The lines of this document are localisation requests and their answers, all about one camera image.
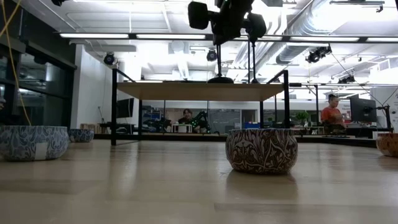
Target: table surface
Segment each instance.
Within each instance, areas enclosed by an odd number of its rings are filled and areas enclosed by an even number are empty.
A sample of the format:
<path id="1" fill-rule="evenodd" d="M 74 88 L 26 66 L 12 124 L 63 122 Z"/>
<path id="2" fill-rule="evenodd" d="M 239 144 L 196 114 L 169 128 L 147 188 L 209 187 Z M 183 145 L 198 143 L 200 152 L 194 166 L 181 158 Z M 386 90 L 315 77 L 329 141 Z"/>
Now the table surface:
<path id="1" fill-rule="evenodd" d="M 140 100 L 264 101 L 283 91 L 281 84 L 118 83 Z"/>
<path id="2" fill-rule="evenodd" d="M 289 175 L 266 176 L 233 171 L 224 142 L 94 140 L 70 144 L 54 161 L 0 161 L 0 217 L 4 224 L 395 224 L 397 171 L 396 158 L 363 147 L 300 143 Z"/>

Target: patterned bowl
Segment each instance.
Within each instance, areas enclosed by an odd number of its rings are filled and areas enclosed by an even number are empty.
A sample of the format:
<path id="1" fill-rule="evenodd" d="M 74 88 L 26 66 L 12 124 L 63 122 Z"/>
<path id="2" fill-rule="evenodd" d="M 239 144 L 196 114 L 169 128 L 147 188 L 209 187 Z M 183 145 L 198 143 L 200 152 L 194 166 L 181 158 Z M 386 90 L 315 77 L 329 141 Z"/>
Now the patterned bowl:
<path id="1" fill-rule="evenodd" d="M 398 133 L 378 134 L 376 146 L 383 155 L 398 157 Z"/>
<path id="2" fill-rule="evenodd" d="M 67 127 L 0 127 L 0 154 L 8 161 L 57 159 L 68 149 L 68 144 Z"/>
<path id="3" fill-rule="evenodd" d="M 284 174 L 297 160 L 297 140 L 290 129 L 232 130 L 226 140 L 232 168 L 251 174 Z"/>
<path id="4" fill-rule="evenodd" d="M 69 130 L 69 139 L 71 142 L 90 142 L 94 138 L 92 129 L 71 129 Z"/>

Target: ceiling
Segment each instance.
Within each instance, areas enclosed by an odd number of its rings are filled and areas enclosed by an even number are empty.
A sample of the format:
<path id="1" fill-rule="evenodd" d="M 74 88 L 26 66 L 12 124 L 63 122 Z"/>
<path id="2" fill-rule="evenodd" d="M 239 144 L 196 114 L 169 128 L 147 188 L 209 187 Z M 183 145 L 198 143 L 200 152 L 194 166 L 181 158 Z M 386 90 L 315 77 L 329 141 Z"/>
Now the ceiling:
<path id="1" fill-rule="evenodd" d="M 148 1 L 138 0 L 131 3 L 103 3 L 66 1 L 62 7 L 54 6 L 51 0 L 22 0 L 22 6 L 33 15 L 42 19 L 60 32 L 133 32 L 133 33 L 211 33 L 205 30 L 191 29 L 188 24 L 187 4 L 191 0 Z M 214 0 L 201 0 L 214 9 Z M 262 13 L 267 22 L 268 34 L 281 34 L 287 24 L 293 22 L 309 0 L 296 0 L 293 8 L 267 7 L 260 0 L 256 0 L 255 13 Z M 316 20 L 318 25 L 332 23 L 345 16 L 341 23 L 330 35 L 398 35 L 398 12 L 394 0 L 385 0 L 384 10 L 376 12 L 378 6 L 343 6 L 336 11 L 330 11 L 328 20 L 320 16 Z M 191 79 L 206 80 L 208 72 L 214 73 L 215 62 L 207 62 L 208 49 L 213 48 L 211 42 L 185 41 L 184 57 L 178 56 L 171 48 L 172 41 L 149 40 L 91 40 L 83 42 L 87 51 L 95 52 L 98 58 L 105 52 L 116 51 L 115 55 L 121 60 L 128 61 L 130 55 L 140 58 L 142 74 L 151 79 L 162 79 L 181 69 L 183 60 L 191 74 Z M 267 49 L 272 43 L 257 47 L 263 49 L 257 57 L 268 54 Z M 394 44 L 331 44 L 333 54 L 320 62 L 309 65 L 305 61 L 308 48 L 287 65 L 276 65 L 275 58 L 265 64 L 257 66 L 259 78 L 270 79 L 279 70 L 288 69 L 291 80 L 306 82 L 309 80 L 331 80 L 336 82 L 338 77 L 345 74 L 345 69 L 355 70 L 355 75 L 363 80 L 370 74 L 370 68 L 378 65 L 388 57 L 398 57 L 398 46 Z M 228 42 L 222 45 L 221 59 L 223 73 L 236 81 L 247 79 L 247 45 L 241 42 Z"/>

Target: wooden shelf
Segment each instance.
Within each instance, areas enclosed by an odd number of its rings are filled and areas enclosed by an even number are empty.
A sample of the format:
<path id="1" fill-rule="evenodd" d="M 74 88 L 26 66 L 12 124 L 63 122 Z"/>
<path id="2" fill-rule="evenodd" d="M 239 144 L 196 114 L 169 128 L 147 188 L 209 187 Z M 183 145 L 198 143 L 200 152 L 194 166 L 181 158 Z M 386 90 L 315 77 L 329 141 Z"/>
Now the wooden shelf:
<path id="1" fill-rule="evenodd" d="M 275 84 L 118 83 L 140 100 L 264 101 L 283 91 Z"/>

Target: yellow cable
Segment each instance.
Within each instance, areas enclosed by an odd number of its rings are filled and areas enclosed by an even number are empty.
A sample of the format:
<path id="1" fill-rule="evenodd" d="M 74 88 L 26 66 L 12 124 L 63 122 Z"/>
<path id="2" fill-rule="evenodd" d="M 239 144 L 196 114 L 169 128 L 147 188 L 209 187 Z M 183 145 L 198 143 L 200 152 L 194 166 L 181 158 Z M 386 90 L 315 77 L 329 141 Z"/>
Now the yellow cable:
<path id="1" fill-rule="evenodd" d="M 9 36 L 9 34 L 8 34 L 8 24 L 9 24 L 9 22 L 11 21 L 13 15 L 11 15 L 10 19 L 7 21 L 7 17 L 6 17 L 6 8 L 5 8 L 5 6 L 4 6 L 4 2 L 3 2 L 3 4 L 2 4 L 2 14 L 3 14 L 4 22 L 6 23 L 6 25 L 4 26 L 3 29 L 6 30 L 8 49 L 9 49 L 10 58 L 11 58 L 12 72 L 14 73 L 15 84 L 16 84 L 17 90 L 19 91 L 18 77 L 17 77 L 17 72 L 16 72 L 16 69 L 15 69 L 15 65 L 14 65 L 14 59 L 13 59 L 13 56 L 12 56 L 11 43 L 10 43 L 10 36 Z M 24 104 L 24 100 L 22 99 L 22 94 L 21 94 L 21 93 L 19 93 L 19 97 L 20 97 L 20 99 L 21 99 L 21 104 L 22 104 L 22 108 L 24 109 L 24 113 L 25 113 L 26 120 L 27 120 L 27 122 L 29 123 L 29 126 L 31 126 L 32 123 L 30 122 L 30 119 L 29 119 L 29 117 L 28 117 L 28 115 L 27 115 L 27 113 L 26 113 L 25 104 Z"/>
<path id="2" fill-rule="evenodd" d="M 8 28 L 8 25 L 10 24 L 10 22 L 12 21 L 12 18 L 14 18 L 14 16 L 15 16 L 15 13 L 17 13 L 17 10 L 18 10 L 18 7 L 19 7 L 19 5 L 21 4 L 21 1 L 22 0 L 19 0 L 18 1 L 18 3 L 17 3 L 17 6 L 15 7 L 15 9 L 14 9 L 14 11 L 12 12 L 12 14 L 11 14 L 11 16 L 10 16 L 10 19 L 7 21 L 7 20 L 5 20 L 4 22 L 5 22 L 5 25 L 4 25 L 4 28 L 2 29 L 2 31 L 0 32 L 0 37 L 2 36 L 2 34 L 4 33 L 4 31 Z"/>

